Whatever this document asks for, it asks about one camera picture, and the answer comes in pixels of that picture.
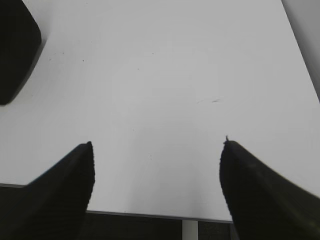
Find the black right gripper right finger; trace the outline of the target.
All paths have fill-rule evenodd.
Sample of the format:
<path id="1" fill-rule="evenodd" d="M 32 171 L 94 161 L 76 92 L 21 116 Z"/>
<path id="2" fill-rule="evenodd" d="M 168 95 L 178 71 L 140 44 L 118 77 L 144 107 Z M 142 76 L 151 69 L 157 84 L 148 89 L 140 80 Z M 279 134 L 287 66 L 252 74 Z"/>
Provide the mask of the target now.
<path id="1" fill-rule="evenodd" d="M 227 139 L 219 181 L 241 240 L 318 240 L 320 199 Z"/>

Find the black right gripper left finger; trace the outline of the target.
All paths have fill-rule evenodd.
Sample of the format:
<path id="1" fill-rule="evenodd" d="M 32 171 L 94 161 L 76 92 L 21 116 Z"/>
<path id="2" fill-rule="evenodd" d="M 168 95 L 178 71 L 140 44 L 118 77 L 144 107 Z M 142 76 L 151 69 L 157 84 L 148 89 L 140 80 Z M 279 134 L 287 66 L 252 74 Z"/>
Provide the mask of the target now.
<path id="1" fill-rule="evenodd" d="M 2 240 L 75 240 L 95 184 L 93 145 L 79 144 L 23 187 L 0 187 Z"/>

